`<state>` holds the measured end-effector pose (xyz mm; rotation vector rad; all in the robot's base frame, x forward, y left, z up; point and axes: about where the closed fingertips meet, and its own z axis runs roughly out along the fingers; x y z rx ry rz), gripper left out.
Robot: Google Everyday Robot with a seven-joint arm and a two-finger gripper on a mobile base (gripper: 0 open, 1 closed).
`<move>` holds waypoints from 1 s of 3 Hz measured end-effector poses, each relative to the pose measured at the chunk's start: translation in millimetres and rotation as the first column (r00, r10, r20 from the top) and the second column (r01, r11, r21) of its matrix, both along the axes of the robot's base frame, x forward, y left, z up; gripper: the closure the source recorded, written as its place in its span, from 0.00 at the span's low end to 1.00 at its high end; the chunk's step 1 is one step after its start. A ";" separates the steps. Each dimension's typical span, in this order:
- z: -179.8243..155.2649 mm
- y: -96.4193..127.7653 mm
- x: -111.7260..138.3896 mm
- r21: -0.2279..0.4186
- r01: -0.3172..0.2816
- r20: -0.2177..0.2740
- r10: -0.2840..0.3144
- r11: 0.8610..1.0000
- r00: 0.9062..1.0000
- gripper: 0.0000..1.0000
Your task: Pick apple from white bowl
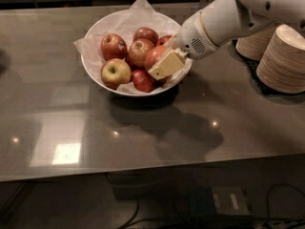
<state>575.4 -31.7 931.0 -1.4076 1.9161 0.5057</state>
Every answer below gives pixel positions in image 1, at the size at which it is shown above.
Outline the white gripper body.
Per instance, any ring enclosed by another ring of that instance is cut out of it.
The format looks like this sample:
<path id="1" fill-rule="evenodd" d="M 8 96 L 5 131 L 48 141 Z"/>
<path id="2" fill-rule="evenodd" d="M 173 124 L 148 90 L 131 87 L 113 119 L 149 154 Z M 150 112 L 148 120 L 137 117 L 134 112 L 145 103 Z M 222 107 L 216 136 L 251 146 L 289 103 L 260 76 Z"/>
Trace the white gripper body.
<path id="1" fill-rule="evenodd" d="M 202 11 L 196 12 L 182 24 L 175 42 L 190 59 L 202 59 L 218 50 L 207 33 Z"/>

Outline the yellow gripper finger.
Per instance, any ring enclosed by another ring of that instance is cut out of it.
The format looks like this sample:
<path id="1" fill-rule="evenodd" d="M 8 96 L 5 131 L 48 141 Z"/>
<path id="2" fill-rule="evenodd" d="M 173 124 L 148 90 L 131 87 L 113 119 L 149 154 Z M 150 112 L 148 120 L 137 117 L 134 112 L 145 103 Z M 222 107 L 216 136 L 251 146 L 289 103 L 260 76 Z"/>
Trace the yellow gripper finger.
<path id="1" fill-rule="evenodd" d="M 150 76 L 160 80 L 181 70 L 187 58 L 187 53 L 179 48 L 167 49 L 161 58 L 148 70 Z"/>
<path id="2" fill-rule="evenodd" d="M 164 43 L 164 46 L 165 47 L 169 47 L 169 48 L 172 48 L 172 49 L 177 49 L 178 48 L 178 45 L 176 43 L 176 34 L 173 35 L 171 38 L 169 38 L 165 43 Z"/>

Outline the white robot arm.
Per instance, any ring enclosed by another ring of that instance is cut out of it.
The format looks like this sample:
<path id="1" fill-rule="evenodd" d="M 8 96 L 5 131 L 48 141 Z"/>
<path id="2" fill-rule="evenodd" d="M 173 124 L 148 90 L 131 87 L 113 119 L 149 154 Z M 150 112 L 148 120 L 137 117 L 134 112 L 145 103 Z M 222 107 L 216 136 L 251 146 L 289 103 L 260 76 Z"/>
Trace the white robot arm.
<path id="1" fill-rule="evenodd" d="M 185 61 L 202 59 L 232 39 L 286 24 L 305 32 L 305 0 L 214 0 L 189 17 L 167 41 L 168 49 L 149 69 L 156 80 L 184 67 Z"/>

